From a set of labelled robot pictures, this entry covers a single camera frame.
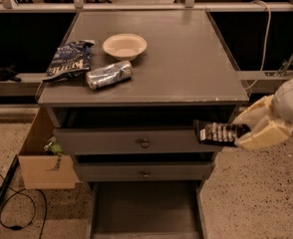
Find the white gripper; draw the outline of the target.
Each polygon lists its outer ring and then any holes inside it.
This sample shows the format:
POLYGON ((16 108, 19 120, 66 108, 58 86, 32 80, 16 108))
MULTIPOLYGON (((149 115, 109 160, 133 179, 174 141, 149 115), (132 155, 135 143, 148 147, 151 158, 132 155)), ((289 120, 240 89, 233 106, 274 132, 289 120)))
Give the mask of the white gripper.
POLYGON ((292 135, 291 127, 284 121, 262 122, 274 118, 272 104, 281 119, 293 124, 293 79, 283 83, 274 96, 259 99, 234 119, 233 124, 245 124, 252 129, 235 141, 237 147, 256 150, 279 144, 292 135))

